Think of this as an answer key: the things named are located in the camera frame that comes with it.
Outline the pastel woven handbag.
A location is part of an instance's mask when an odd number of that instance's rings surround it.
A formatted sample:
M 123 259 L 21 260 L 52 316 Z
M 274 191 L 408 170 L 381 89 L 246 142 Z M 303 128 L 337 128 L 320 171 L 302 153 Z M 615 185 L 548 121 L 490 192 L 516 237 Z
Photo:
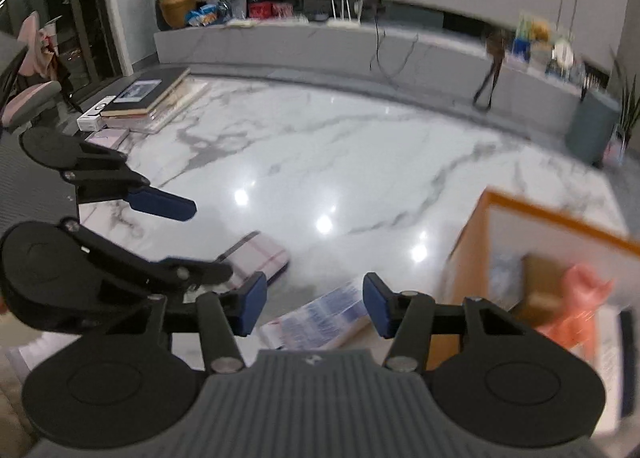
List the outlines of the pastel woven handbag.
M 618 168 L 623 165 L 626 152 L 625 134 L 620 130 L 612 133 L 602 157 L 604 166 Z

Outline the teddy bear toy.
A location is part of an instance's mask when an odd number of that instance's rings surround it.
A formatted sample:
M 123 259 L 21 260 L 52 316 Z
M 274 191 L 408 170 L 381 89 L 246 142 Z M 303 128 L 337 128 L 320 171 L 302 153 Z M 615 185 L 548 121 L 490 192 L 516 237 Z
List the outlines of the teddy bear toy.
M 529 41 L 546 44 L 550 38 L 549 24 L 544 21 L 532 21 L 529 26 Z

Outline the pink small case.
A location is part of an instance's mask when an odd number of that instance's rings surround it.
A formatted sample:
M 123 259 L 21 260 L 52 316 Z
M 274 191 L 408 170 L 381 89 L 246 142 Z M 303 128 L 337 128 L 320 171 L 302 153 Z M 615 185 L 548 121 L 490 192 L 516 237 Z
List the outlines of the pink small case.
M 110 129 L 105 128 L 100 131 L 93 132 L 86 137 L 86 141 L 108 149 L 119 149 L 122 142 L 128 137 L 127 129 Z

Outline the brown kraft paper box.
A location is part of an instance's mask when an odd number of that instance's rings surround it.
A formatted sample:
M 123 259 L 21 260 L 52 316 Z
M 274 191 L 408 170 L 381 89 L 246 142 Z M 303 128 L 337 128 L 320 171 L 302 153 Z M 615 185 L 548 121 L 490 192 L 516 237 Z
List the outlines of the brown kraft paper box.
M 562 278 L 568 265 L 555 259 L 529 253 L 523 260 L 521 299 L 510 313 L 520 322 L 538 327 L 548 324 L 563 303 Z

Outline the blue white printed package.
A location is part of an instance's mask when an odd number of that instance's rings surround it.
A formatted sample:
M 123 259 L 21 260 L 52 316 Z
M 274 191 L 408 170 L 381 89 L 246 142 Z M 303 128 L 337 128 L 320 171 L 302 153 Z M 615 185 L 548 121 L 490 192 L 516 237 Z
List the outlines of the blue white printed package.
M 336 288 L 262 325 L 257 334 L 271 350 L 334 350 L 370 323 L 355 282 Z

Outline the grey pedal trash bin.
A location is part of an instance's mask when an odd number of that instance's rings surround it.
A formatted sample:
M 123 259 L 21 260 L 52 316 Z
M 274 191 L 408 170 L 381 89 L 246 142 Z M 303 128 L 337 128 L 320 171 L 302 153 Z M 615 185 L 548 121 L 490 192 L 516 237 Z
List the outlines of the grey pedal trash bin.
M 620 102 L 601 90 L 588 89 L 565 134 L 567 152 L 585 165 L 599 163 L 620 120 Z

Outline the white wifi router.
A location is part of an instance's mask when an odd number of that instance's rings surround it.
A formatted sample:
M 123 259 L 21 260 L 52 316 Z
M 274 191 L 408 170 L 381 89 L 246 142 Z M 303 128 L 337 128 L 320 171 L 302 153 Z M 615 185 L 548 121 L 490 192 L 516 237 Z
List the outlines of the white wifi router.
M 331 13 L 326 25 L 334 28 L 358 28 L 364 0 L 330 0 Z

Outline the green potted plant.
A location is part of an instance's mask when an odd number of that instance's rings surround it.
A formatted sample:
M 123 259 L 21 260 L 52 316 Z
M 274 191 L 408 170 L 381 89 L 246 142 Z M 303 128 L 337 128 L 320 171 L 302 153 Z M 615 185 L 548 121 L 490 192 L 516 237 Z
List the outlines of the green potted plant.
M 618 102 L 620 102 L 620 121 L 618 126 L 622 130 L 623 141 L 625 146 L 628 146 L 632 135 L 634 134 L 634 127 L 637 126 L 639 121 L 639 78 L 637 74 L 629 74 L 628 70 L 617 54 L 610 50 L 612 58 L 612 75 L 610 76 L 610 82 L 608 86 L 613 96 L 616 96 Z

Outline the gold vase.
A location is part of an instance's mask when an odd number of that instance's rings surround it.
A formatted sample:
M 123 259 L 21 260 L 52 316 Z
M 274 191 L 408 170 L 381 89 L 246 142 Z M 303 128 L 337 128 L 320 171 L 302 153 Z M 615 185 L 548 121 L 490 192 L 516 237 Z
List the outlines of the gold vase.
M 186 26 L 186 15 L 196 8 L 196 0 L 160 0 L 160 13 L 171 29 Z

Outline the white round hand fan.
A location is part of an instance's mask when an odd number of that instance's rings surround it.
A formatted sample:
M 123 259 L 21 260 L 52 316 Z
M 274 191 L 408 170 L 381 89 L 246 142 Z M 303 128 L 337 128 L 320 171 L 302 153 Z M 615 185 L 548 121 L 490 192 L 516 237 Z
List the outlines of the white round hand fan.
M 570 44 L 570 41 L 566 39 L 558 39 L 552 49 L 552 60 L 558 64 L 562 70 L 569 70 L 574 65 L 575 54 Z

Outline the pink office chair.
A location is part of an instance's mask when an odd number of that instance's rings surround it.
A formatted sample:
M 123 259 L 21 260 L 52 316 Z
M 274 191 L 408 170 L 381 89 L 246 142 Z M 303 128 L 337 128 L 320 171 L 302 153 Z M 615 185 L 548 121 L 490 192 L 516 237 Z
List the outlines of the pink office chair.
M 37 11 L 24 19 L 17 40 L 27 51 L 17 70 L 18 90 L 2 108 L 1 126 L 13 131 L 38 115 L 41 105 L 62 98 L 58 80 L 58 50 L 47 29 L 40 26 Z

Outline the black cover book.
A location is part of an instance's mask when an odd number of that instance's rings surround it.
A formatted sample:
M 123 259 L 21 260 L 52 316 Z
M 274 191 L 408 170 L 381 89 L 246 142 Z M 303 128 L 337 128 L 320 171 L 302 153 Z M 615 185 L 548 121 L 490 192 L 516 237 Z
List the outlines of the black cover book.
M 128 117 L 149 114 L 190 74 L 189 68 L 170 67 L 147 70 L 120 91 L 101 111 L 102 117 Z

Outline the plaid glasses case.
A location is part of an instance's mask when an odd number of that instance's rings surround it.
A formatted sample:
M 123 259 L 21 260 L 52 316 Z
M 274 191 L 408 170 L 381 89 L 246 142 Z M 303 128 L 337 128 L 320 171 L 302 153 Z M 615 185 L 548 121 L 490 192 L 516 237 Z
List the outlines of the plaid glasses case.
M 267 286 L 270 287 L 286 271 L 291 261 L 290 254 L 283 246 L 259 231 L 241 238 L 220 259 L 232 267 L 233 275 L 227 282 L 215 285 L 215 293 L 228 293 L 239 288 L 256 272 L 265 274 Z

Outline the orange cardboard box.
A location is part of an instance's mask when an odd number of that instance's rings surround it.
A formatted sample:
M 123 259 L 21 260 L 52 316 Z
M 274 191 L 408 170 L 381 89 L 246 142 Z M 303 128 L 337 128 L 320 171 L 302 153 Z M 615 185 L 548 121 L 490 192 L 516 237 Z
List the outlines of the orange cardboard box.
M 639 244 L 485 189 L 451 250 L 444 298 L 483 297 L 591 365 L 609 436 L 637 406 Z

